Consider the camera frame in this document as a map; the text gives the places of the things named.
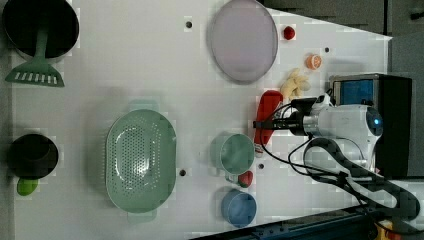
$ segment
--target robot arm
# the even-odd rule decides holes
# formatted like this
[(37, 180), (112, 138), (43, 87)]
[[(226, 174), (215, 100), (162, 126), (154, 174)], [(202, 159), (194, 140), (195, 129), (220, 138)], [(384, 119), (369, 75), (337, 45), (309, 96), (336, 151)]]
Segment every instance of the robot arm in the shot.
[(304, 164), (345, 178), (321, 177), (316, 175), (319, 172), (308, 170), (313, 179), (366, 201), (393, 222), (395, 231), (424, 230), (424, 201), (419, 200), (424, 199), (424, 183), (389, 181), (370, 171), (375, 144), (383, 134), (377, 110), (364, 105), (334, 107), (328, 95), (315, 101), (294, 100), (292, 107), (298, 111), (289, 118), (256, 122), (254, 126), (315, 137), (305, 148)]

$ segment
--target blue cup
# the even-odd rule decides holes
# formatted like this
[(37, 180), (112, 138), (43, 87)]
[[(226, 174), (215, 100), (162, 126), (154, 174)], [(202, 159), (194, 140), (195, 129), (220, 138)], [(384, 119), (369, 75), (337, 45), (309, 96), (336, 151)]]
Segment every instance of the blue cup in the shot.
[(245, 227), (253, 221), (256, 208), (253, 196), (237, 189), (227, 193), (221, 204), (222, 216), (238, 228)]

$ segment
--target black pot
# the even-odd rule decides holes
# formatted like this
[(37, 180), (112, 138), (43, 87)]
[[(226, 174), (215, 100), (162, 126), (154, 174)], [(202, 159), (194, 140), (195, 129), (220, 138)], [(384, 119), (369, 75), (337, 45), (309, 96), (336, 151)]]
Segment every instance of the black pot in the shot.
[(50, 139), (39, 134), (28, 134), (12, 143), (7, 165), (16, 176), (36, 180), (51, 173), (58, 159), (59, 151)]
[(3, 10), (3, 27), (13, 45), (25, 58), (35, 55), (40, 14), (48, 16), (46, 58), (63, 56), (75, 45), (78, 18), (65, 0), (9, 0)]

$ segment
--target green cup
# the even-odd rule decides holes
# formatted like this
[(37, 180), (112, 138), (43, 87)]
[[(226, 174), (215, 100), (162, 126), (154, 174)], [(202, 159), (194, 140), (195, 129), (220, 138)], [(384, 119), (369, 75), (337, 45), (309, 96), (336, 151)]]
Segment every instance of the green cup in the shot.
[(227, 181), (238, 184), (238, 175), (253, 164), (255, 147), (246, 135), (223, 132), (212, 143), (211, 154), (216, 167), (225, 171)]

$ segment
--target green colander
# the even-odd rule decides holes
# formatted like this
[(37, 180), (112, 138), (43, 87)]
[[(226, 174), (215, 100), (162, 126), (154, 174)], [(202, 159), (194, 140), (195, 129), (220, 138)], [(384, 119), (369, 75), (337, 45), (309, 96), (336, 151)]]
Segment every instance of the green colander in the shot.
[(174, 188), (175, 159), (175, 131), (164, 116), (139, 109), (119, 118), (106, 143), (110, 199), (128, 213), (155, 211)]

